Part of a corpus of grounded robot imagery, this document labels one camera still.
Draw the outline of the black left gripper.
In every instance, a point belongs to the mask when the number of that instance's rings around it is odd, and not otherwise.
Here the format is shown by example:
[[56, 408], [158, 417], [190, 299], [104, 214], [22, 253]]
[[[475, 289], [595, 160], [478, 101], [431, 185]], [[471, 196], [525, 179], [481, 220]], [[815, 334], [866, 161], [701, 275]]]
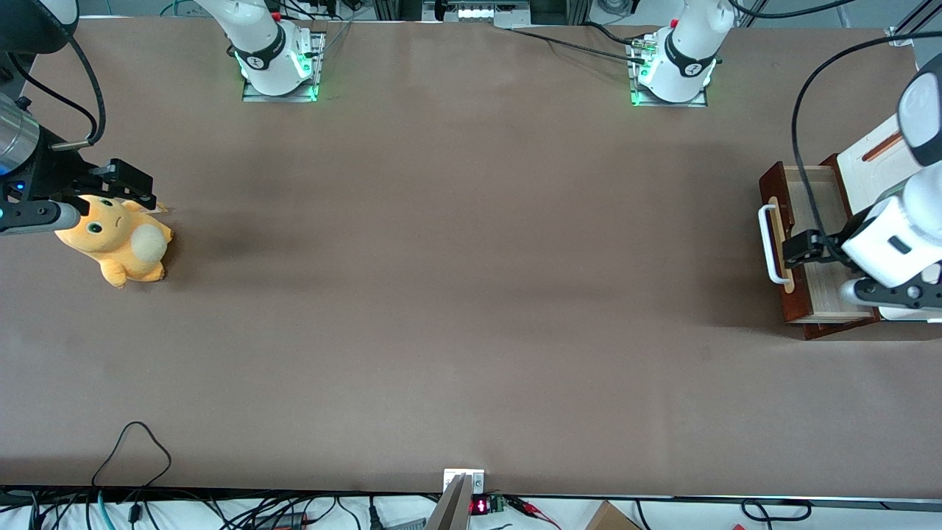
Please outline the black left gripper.
[[784, 240], [784, 263], [786, 267], [797, 267], [811, 258], [820, 258], [825, 248], [830, 261], [852, 263], [852, 259], [843, 245], [857, 232], [860, 219], [852, 217], [837, 232], [824, 233], [819, 230], [805, 230]]

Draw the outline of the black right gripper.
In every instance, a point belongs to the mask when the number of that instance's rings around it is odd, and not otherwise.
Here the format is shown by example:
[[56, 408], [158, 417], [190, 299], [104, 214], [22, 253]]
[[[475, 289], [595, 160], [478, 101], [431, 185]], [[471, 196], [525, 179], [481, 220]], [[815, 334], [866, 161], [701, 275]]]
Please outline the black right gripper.
[[146, 211], [157, 209], [152, 187], [154, 178], [134, 165], [111, 158], [109, 165], [95, 166], [75, 151], [56, 152], [51, 145], [61, 137], [41, 125], [38, 143], [24, 163], [9, 172], [2, 171], [2, 201], [53, 200], [73, 205], [88, 214], [90, 204], [77, 196], [92, 194], [108, 199], [137, 202]]

